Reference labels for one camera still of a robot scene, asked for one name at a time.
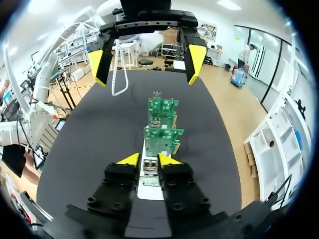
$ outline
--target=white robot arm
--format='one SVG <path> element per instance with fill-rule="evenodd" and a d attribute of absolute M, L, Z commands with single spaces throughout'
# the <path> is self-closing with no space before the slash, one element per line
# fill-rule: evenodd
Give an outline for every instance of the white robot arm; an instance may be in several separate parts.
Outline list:
<path fill-rule="evenodd" d="M 91 28 L 99 28 L 105 24 L 92 7 L 86 7 L 76 14 L 74 20 L 64 27 L 58 36 L 52 36 L 51 42 L 45 44 L 36 56 L 35 64 L 41 67 L 33 92 L 33 98 L 39 102 L 47 102 L 49 83 L 54 66 L 57 63 L 55 50 L 75 31 L 79 24 Z M 0 122 L 0 145 L 30 144 L 32 148 L 41 142 L 44 147 L 50 149 L 57 136 L 56 130 L 51 125 L 52 116 L 38 104 L 32 106 L 24 99 L 20 87 L 15 79 L 13 69 L 8 56 L 8 42 L 3 45 L 5 68 L 10 80 L 11 88 L 20 104 L 23 118 L 20 122 Z"/>

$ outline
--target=blue water jug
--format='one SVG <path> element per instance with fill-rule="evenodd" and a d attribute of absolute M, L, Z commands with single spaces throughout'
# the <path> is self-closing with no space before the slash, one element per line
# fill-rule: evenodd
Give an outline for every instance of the blue water jug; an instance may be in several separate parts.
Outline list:
<path fill-rule="evenodd" d="M 238 68 L 234 71 L 234 81 L 243 83 L 243 77 L 245 76 L 244 67 Z"/>

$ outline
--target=black stool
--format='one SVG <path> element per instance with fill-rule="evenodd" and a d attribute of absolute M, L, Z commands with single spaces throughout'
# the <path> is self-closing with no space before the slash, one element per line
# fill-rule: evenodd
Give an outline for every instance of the black stool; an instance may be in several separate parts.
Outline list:
<path fill-rule="evenodd" d="M 152 65 L 152 64 L 153 64 L 153 61 L 152 61 L 152 60 L 149 60 L 149 59 L 139 60 L 139 65 L 144 66 L 144 67 L 145 67 L 145 70 L 148 69 L 148 65 Z"/>

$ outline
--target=poster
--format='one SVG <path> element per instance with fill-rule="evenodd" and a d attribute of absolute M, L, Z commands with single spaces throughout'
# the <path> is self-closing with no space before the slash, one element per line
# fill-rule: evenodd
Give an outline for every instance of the poster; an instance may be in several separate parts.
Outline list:
<path fill-rule="evenodd" d="M 202 38 L 206 38 L 207 40 L 215 42 L 216 40 L 216 33 L 217 33 L 217 26 L 208 24 L 208 23 L 203 23 L 199 28 L 198 28 L 198 34 Z"/>

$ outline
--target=green circuit board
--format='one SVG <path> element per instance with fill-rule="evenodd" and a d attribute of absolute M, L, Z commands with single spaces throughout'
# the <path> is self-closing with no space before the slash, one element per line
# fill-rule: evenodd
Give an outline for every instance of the green circuit board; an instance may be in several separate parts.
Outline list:
<path fill-rule="evenodd" d="M 174 128 L 177 114 L 174 107 L 178 106 L 178 100 L 149 99 L 148 125 L 154 128 Z"/>
<path fill-rule="evenodd" d="M 162 152 L 165 155 L 176 154 L 180 143 L 177 139 L 184 129 L 144 128 L 146 156 L 156 157 Z"/>

